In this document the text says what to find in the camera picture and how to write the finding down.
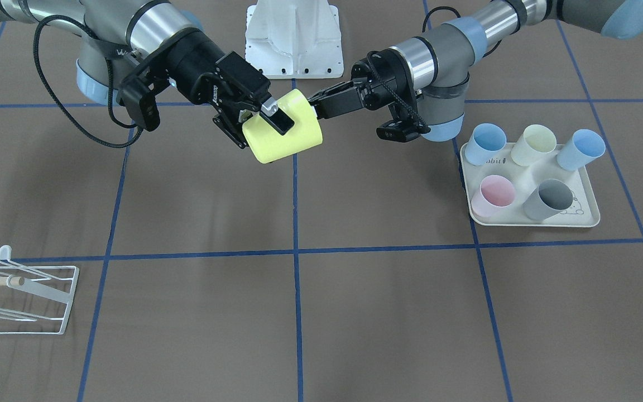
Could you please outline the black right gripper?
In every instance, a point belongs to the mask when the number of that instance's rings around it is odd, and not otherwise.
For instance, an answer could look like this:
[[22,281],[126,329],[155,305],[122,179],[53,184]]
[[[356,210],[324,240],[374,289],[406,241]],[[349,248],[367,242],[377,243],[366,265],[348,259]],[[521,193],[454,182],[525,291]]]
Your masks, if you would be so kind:
[[201,30],[181,30],[165,41],[165,68],[193,104],[217,110],[213,122],[240,149],[248,147],[240,115],[259,112],[279,135],[295,125],[270,93],[270,80],[240,54],[224,52]]

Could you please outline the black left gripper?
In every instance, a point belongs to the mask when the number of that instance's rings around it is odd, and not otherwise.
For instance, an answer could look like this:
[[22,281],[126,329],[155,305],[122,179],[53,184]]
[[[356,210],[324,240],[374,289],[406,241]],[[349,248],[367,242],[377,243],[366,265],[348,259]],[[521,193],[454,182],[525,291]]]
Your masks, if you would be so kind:
[[409,67],[393,49],[371,51],[352,66],[352,80],[319,90],[313,100],[317,119],[330,119],[362,108],[378,110],[398,104],[412,109]]

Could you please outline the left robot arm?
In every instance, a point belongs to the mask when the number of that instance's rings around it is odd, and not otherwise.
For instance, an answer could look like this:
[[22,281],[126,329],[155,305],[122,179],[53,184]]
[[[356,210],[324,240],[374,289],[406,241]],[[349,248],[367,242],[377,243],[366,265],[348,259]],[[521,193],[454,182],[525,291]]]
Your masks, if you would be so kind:
[[564,21],[614,39],[643,33],[643,1],[490,1],[472,15],[371,51],[349,81],[309,98],[319,119],[388,107],[382,140],[444,142],[461,131],[469,71],[503,39],[545,20]]

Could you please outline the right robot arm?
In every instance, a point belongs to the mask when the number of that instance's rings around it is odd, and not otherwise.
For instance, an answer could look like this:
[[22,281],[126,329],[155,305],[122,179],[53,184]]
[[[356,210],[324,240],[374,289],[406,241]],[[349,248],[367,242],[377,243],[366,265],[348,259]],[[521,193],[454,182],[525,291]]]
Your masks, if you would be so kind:
[[189,15],[169,1],[0,1],[0,23],[36,25],[34,66],[60,109],[42,71],[39,41],[46,26],[81,38],[80,91],[107,106],[120,127],[153,131],[160,123],[156,95],[174,85],[190,103],[210,104],[214,122],[238,147],[253,114],[285,135],[294,121],[270,94],[270,81],[235,52],[224,52]]

